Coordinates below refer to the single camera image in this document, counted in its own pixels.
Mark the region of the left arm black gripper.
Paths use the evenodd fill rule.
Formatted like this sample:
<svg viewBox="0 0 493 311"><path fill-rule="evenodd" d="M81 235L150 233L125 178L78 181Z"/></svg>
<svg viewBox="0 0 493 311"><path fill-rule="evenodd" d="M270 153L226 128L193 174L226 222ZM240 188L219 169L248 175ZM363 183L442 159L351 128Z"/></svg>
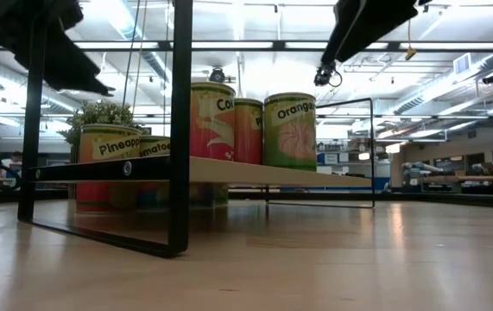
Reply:
<svg viewBox="0 0 493 311"><path fill-rule="evenodd" d="M45 50L37 55L31 23L41 16L47 20ZM83 18L79 0L0 0L0 44L14 42L14 58L28 70L42 60L42 79L56 91L110 96L114 88L97 78L100 68L66 34Z"/></svg>

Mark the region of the pineapple label can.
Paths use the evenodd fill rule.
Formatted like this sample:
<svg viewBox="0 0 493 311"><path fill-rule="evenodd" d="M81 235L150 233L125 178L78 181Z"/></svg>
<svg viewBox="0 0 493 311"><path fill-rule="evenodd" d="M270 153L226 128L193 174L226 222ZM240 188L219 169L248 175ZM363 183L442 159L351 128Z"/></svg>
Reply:
<svg viewBox="0 0 493 311"><path fill-rule="evenodd" d="M114 124L81 127L79 163L135 158L141 132ZM138 186L127 182L81 182L76 187L78 213L125 213L136 209Z"/></svg>

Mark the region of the tomatoes label can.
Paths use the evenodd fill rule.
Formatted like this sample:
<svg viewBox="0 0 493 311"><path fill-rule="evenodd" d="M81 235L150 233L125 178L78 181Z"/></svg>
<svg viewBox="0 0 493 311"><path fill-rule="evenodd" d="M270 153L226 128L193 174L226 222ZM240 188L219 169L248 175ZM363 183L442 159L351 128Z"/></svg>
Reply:
<svg viewBox="0 0 493 311"><path fill-rule="evenodd" d="M168 136L141 136L140 157L167 156L170 152ZM152 209L165 205L168 201L166 182L148 181L139 187L138 207Z"/></svg>

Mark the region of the oranges label can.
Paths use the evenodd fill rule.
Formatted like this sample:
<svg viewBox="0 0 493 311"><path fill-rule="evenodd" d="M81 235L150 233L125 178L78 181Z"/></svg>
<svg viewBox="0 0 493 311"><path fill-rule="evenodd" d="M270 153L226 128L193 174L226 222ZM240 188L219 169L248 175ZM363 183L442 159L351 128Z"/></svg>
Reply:
<svg viewBox="0 0 493 311"><path fill-rule="evenodd" d="M317 170L315 110L315 97L303 92L283 92L265 98L264 165Z"/></svg>

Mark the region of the corn label can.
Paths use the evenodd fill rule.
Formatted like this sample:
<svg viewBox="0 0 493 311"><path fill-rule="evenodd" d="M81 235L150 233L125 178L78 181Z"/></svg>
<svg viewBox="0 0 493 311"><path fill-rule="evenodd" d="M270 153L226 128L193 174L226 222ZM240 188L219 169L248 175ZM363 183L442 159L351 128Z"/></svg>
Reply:
<svg viewBox="0 0 493 311"><path fill-rule="evenodd" d="M235 96L234 89L225 84L191 84L191 156L234 160Z"/></svg>

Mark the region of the orange red labelled can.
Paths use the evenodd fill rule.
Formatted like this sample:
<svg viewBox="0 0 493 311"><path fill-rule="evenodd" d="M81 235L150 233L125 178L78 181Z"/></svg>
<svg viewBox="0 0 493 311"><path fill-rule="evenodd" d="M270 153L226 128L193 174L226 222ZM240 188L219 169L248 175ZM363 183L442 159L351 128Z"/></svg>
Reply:
<svg viewBox="0 0 493 311"><path fill-rule="evenodd" d="M262 102L235 99L235 161L262 163Z"/></svg>

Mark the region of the wooden shelf with black legs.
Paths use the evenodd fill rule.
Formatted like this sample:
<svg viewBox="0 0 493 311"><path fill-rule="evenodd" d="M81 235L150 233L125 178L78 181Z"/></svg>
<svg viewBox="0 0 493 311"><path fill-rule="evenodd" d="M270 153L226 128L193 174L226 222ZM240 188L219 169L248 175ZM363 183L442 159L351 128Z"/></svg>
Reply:
<svg viewBox="0 0 493 311"><path fill-rule="evenodd" d="M171 104L170 153L165 156L33 168L26 157L22 170L22 197L17 218L48 230L110 244L157 257L176 257L188 247L189 184L227 183L250 186L348 187L369 185L369 180L325 175L305 170L277 168L189 155L193 0L176 0ZM38 181L166 181L169 184L167 242L118 236L34 219L33 192Z"/></svg>

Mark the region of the yellow hanging connector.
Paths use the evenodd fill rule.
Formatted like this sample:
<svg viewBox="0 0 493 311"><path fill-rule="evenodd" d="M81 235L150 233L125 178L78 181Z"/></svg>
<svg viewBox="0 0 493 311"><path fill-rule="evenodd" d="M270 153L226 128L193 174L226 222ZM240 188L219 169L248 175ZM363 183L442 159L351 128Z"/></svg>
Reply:
<svg viewBox="0 0 493 311"><path fill-rule="evenodd" d="M412 48L412 31L411 31L412 19L418 14L418 10L416 9L416 0L413 0L413 12L414 13L408 19L408 49L405 55L405 61L411 60L416 55L416 50Z"/></svg>

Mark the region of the green potted plant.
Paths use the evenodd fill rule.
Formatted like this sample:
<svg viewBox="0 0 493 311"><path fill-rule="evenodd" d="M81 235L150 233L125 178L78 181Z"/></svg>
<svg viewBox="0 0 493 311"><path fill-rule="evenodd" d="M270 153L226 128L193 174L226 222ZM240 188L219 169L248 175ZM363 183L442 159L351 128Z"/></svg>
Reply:
<svg viewBox="0 0 493 311"><path fill-rule="evenodd" d="M114 124L131 127L140 130L139 126L133 119L133 114L127 105L117 105L111 102L101 102L85 104L79 110L75 111L71 117L66 120L68 127L60 130L66 142L72 145L77 152L77 162L79 162L79 146L81 127L87 124Z"/></svg>

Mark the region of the grey white bench device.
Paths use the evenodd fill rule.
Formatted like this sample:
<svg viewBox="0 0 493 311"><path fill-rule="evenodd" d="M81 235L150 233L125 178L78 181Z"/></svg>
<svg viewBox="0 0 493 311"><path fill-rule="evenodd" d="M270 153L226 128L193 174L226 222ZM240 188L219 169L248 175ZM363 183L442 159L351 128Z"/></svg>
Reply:
<svg viewBox="0 0 493 311"><path fill-rule="evenodd" d="M420 176L427 176L430 173L443 173L444 169L425 164L424 162L404 162L402 164L404 168L404 176L409 179L418 178Z"/></svg>

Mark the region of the wood topped rolling table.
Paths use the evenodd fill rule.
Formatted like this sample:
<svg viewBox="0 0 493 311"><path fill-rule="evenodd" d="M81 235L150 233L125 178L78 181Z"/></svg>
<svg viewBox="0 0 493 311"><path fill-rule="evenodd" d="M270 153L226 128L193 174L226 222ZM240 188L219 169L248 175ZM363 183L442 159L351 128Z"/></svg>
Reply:
<svg viewBox="0 0 493 311"><path fill-rule="evenodd" d="M493 195L493 175L435 175L419 177L418 184L423 192Z"/></svg>

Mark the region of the silver ventilation duct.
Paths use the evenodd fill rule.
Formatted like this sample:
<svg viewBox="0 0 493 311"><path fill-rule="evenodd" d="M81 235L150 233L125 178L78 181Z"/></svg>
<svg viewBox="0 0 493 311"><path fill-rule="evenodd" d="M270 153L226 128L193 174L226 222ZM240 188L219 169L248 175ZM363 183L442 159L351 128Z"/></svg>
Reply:
<svg viewBox="0 0 493 311"><path fill-rule="evenodd" d="M463 84L493 73L493 53L466 53L452 62L452 69L423 84L415 91L399 98L391 112L395 115L434 100Z"/></svg>

